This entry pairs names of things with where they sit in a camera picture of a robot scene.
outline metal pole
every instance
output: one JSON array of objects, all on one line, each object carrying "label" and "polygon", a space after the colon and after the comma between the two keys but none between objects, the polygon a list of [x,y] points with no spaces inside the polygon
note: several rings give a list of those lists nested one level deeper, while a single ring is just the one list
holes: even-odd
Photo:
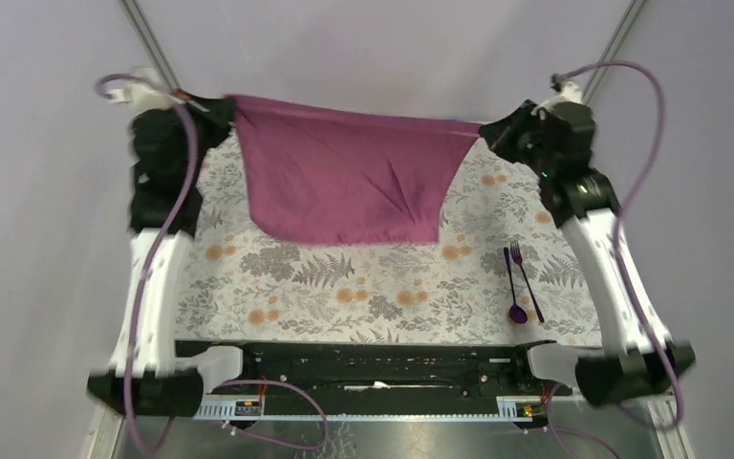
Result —
[{"label": "metal pole", "polygon": [[[620,48],[623,46],[629,32],[632,31],[632,28],[640,18],[640,14],[642,13],[643,7],[645,7],[646,3],[648,3],[648,0],[632,0],[629,7],[626,9],[626,12],[623,14],[623,17],[620,19],[620,23],[617,24],[615,33],[612,35],[612,38],[609,39],[609,43],[606,45],[603,55],[598,60],[599,62],[617,58]],[[609,69],[607,68],[596,69],[593,71],[592,76],[590,76],[590,79],[584,87],[583,100],[585,104],[589,105],[592,102],[608,71]]]},{"label": "metal pole", "polygon": [[141,45],[150,58],[153,68],[159,72],[162,82],[171,91],[181,88],[176,78],[176,73],[173,72],[173,68],[170,67],[167,57],[164,56],[164,51],[162,51],[159,41],[150,29],[150,24],[148,24],[147,19],[144,17],[144,13],[137,0],[119,0],[119,4],[125,11],[125,15],[128,16],[128,22],[131,23],[131,26],[137,32]]}]

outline floral tablecloth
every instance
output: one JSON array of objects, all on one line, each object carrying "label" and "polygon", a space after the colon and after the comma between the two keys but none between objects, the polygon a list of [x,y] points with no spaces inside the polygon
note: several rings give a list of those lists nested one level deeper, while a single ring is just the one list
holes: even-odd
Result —
[{"label": "floral tablecloth", "polygon": [[[544,211],[536,178],[478,140],[446,195],[437,245],[308,247],[281,243],[248,217],[234,133],[208,153],[205,201],[180,288],[177,339],[599,345],[577,260]],[[507,318],[503,247],[518,240],[547,323]]]}]

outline plastic fork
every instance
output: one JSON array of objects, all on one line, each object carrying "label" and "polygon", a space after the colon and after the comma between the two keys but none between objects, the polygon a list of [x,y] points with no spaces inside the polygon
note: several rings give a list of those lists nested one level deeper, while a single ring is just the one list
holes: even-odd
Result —
[{"label": "plastic fork", "polygon": [[533,300],[533,307],[536,308],[536,315],[539,316],[539,322],[544,323],[544,316],[542,316],[542,310],[539,308],[539,303],[536,302],[536,295],[533,294],[533,289],[530,287],[528,281],[528,275],[525,273],[525,268],[522,266],[522,251],[519,248],[519,241],[510,242],[510,257],[513,258],[513,263],[519,265],[519,270],[522,271],[522,276],[525,278],[525,283],[528,285],[528,292],[530,292],[530,299]]},{"label": "plastic fork", "polygon": [[513,296],[513,304],[507,310],[507,316],[516,323],[522,324],[528,321],[528,313],[522,309],[522,306],[516,304],[516,291],[513,290],[513,274],[510,273],[510,251],[505,247],[505,264],[507,266],[507,278],[510,279],[510,295]]}]

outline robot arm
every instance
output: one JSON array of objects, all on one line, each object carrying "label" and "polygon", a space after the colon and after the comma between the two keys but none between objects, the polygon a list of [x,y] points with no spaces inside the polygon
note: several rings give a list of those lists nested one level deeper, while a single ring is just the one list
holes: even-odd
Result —
[{"label": "robot arm", "polygon": [[[575,253],[589,285],[600,321],[603,348],[580,349],[540,341],[516,346],[516,377],[563,383],[580,389],[593,405],[615,404],[659,394],[669,379],[632,308],[615,263],[612,229],[619,204],[609,180],[590,167],[594,137],[592,111],[581,103],[581,91],[571,81],[556,81],[557,96],[535,104],[527,100],[510,116],[484,125],[481,136],[500,158],[527,164],[540,178],[541,200]],[[229,133],[234,113],[231,99],[199,99],[181,94],[198,134],[199,163],[208,148]],[[126,414],[123,400],[130,395],[140,416],[192,417],[204,394],[220,383],[247,373],[247,356],[232,345],[210,346],[191,358],[177,358],[173,328],[177,289],[190,252],[202,197],[191,177],[190,193],[174,225],[162,240],[139,307],[136,345],[128,340],[142,260],[149,253],[165,217],[184,182],[185,138],[173,110],[174,98],[132,83],[115,93],[141,114],[132,125],[135,194],[131,203],[131,285],[125,321],[107,372],[94,373],[88,390],[116,412]],[[619,252],[645,315],[677,375],[695,357],[690,345],[671,341],[639,281],[622,233]],[[128,374],[127,364],[133,363]]]},{"label": "robot arm", "polygon": [[[570,81],[553,77],[559,94],[536,105],[525,101],[513,114],[480,129],[493,151],[528,165],[539,177],[541,200],[574,252],[600,322],[602,349],[547,342],[529,345],[530,374],[580,389],[593,405],[659,394],[670,386],[658,351],[638,320],[615,260],[613,241],[619,203],[609,179],[590,167],[595,123]],[[694,362],[687,343],[675,344],[637,274],[620,231],[619,254],[654,334],[677,376]]]}]

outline metal frame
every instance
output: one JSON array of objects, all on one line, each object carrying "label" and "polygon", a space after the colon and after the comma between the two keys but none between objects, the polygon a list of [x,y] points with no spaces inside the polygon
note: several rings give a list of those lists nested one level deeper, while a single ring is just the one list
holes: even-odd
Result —
[{"label": "metal frame", "polygon": [[[162,82],[170,89],[180,87],[176,73],[171,67],[159,41],[153,33],[144,12],[137,0],[119,0],[120,5],[126,13],[128,21],[137,33],[140,44],[145,49],[154,68],[162,77]],[[632,0],[618,23],[614,34],[609,40],[600,61],[611,60],[617,56],[625,42],[626,37],[639,19],[647,0]],[[590,103],[599,90],[605,76],[606,69],[594,71],[584,89],[584,102]],[[668,402],[649,402],[652,408],[652,417],[659,421],[667,418],[672,411]],[[123,419],[106,409],[97,406],[95,416],[89,430],[88,438],[82,451],[84,458],[108,458],[114,453],[116,444],[122,432]],[[692,458],[693,454],[687,444],[684,430],[670,433],[658,433],[663,452],[670,458]]]},{"label": "metal frame", "polygon": [[150,24],[147,22],[147,18],[144,16],[139,2],[137,0],[119,0],[119,4],[122,6],[122,10],[125,11],[131,27],[136,31],[140,44],[147,53],[148,58],[150,58],[150,62],[156,71],[159,72],[162,82],[171,91],[179,89],[181,85],[179,85],[179,80],[176,78],[176,73],[170,67],[170,62],[164,55],[159,40],[156,39],[156,35],[150,29]]},{"label": "metal frame", "polygon": [[[623,43],[626,41],[626,37],[632,31],[632,28],[640,18],[640,14],[643,12],[643,8],[648,3],[648,0],[632,0],[629,6],[626,8],[626,12],[623,13],[623,17],[620,19],[620,23],[617,24],[615,33],[612,34],[612,38],[609,39],[609,43],[606,45],[606,49],[603,50],[603,54],[598,59],[598,62],[606,60],[613,60],[617,58],[620,49],[623,47]],[[602,67],[595,69],[592,76],[584,86],[584,104],[591,105],[594,96],[598,93],[598,90],[603,83],[604,78],[607,75],[609,68]]]},{"label": "metal frame", "polygon": [[[623,17],[620,18],[620,22],[615,28],[615,32],[609,39],[603,54],[598,59],[599,62],[604,60],[612,60],[617,57],[620,49],[623,46],[626,37],[632,28],[636,24],[637,20],[642,14],[643,8],[648,3],[648,0],[632,0],[626,11],[623,13]],[[162,76],[164,84],[172,90],[178,89],[179,80],[176,77],[176,73],[170,66],[167,60],[166,54],[159,44],[159,40],[156,39],[156,35],[150,28],[150,23],[147,22],[147,18],[144,15],[144,11],[139,5],[137,0],[119,0],[119,4],[122,5],[122,9],[128,17],[128,22],[137,33],[137,37],[140,40],[142,47],[145,49],[148,57],[150,58],[153,67]],[[590,105],[594,96],[597,94],[601,83],[607,75],[609,69],[601,68],[593,71],[592,76],[584,86],[584,98],[583,102],[586,105]]]}]

